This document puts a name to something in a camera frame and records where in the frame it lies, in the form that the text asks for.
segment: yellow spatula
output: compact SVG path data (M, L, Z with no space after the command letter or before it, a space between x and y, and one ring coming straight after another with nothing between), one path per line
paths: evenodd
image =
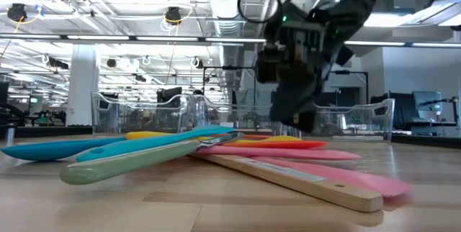
M139 139L139 138L151 138L161 135L171 135L170 133L163 133L163 132L152 132L152 131L138 131L138 132L129 132L126 134L127 139ZM194 138L194 140L207 140L210 137L199 137ZM263 140L246 140L246 139L239 139L236 140L234 143L258 143L258 142L275 142L275 141L297 141L300 140L299 138L295 138L289 135L278 135L273 136L270 138L266 138Z

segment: spatula handle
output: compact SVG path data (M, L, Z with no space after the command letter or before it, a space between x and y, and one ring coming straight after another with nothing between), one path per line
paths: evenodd
M200 142L183 141L119 156L71 164L61 171L61 180L67 184L91 184L135 171L152 164L175 159L197 150Z

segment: wooden handle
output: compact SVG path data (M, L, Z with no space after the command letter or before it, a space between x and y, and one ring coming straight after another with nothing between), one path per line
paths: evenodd
M237 169L304 194L366 213L381 210L382 195L294 169L240 156L197 155L194 157Z
M174 143L119 156L71 164L61 171L61 180L67 184L91 184L135 171L152 164L175 159L197 150L196 140Z

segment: clear plastic bin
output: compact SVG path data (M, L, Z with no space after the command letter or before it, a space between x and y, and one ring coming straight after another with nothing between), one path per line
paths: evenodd
M317 107L311 134L275 123L273 135L315 137L321 140L390 141L393 129L394 99L353 107Z
M247 133L272 131L272 122L269 119L270 106L213 104L202 95L196 95L194 99L197 127L222 125Z
M180 133L194 126L194 97L176 95L165 103L132 102L91 94L93 134L120 135L132 131Z

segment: table surface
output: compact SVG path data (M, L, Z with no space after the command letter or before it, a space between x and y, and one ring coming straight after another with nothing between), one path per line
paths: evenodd
M74 159L31 163L2 154L0 226L8 232L460 231L460 150L363 142L327 148L363 159L322 164L402 179L412 193L386 200L383 211L359 213L190 157L71 186L59 171Z

